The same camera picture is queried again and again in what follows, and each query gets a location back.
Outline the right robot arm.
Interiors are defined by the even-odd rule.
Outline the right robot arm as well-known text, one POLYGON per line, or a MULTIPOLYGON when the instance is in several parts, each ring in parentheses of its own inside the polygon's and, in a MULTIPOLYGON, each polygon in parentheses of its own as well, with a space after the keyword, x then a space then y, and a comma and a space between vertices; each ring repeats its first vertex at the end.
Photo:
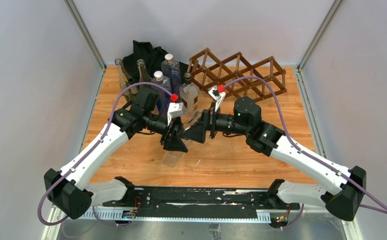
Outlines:
POLYGON ((283 161, 317 182, 274 180, 267 194, 270 207, 302 203, 324 207, 344 221, 354 220, 365 195, 367 172, 363 168, 336 164, 289 138, 284 130, 262 120, 261 107, 249 97, 234 102, 233 114, 220 113, 212 103, 182 137, 203 144, 207 133, 213 138, 218 132, 245 136, 252 150, 283 161))

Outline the blue bottle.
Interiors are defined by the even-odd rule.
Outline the blue bottle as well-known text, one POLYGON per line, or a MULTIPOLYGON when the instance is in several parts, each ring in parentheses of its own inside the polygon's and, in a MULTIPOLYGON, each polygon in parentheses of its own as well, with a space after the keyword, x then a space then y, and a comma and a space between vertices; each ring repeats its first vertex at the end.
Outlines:
MULTIPOLYGON (((151 82, 162 86, 164 89, 166 89, 169 92, 172 92, 170 79, 166 77, 162 71, 155 71, 154 78, 152 79, 151 82)), ((171 102, 170 95, 163 90, 159 90, 159 92, 160 92, 160 97, 157 101, 157 108, 160 115, 164 116, 167 114, 169 104, 171 102)))
POLYGON ((180 95, 180 86, 182 85, 180 63, 174 59, 172 54, 168 53, 164 56, 161 71, 164 76, 169 78, 171 91, 180 95))

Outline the clear bottle with dark label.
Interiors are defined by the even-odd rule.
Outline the clear bottle with dark label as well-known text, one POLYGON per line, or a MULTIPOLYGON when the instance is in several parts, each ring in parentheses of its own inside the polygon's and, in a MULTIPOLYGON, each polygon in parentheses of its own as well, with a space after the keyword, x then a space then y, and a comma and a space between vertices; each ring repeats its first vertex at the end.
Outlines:
POLYGON ((145 61, 143 59, 138 59, 136 63, 137 63, 138 72, 139 72, 139 82, 150 83, 152 81, 152 78, 148 73, 145 61))

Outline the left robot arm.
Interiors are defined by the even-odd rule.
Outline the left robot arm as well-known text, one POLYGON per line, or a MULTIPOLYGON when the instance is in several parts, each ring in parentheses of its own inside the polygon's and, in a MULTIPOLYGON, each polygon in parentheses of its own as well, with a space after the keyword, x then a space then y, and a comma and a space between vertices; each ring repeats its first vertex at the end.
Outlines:
POLYGON ((42 217, 45 200, 72 220, 81 217, 92 206, 108 201, 117 201, 123 207, 130 206, 135 200, 135 193, 122 177, 95 184, 89 181, 113 152, 143 129, 160 134, 164 150, 188 152, 181 139, 185 130, 181 122, 184 104, 179 96, 167 91, 170 97, 167 116, 152 115, 161 90, 162 87, 151 84, 149 88, 140 89, 136 98, 122 108, 114 105, 103 129, 82 152, 60 170, 51 168, 44 174, 46 191, 38 204, 37 214, 45 225, 50 224, 42 217))

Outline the clear bottle black cap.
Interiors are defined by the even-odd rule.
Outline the clear bottle black cap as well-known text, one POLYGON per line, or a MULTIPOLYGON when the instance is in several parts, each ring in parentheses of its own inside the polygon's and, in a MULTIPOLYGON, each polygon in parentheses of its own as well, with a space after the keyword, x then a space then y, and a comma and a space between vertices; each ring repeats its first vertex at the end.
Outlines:
POLYGON ((179 87, 180 99, 186 108, 185 115, 192 117, 198 109, 198 87, 193 83, 192 74, 185 72, 184 82, 179 87))

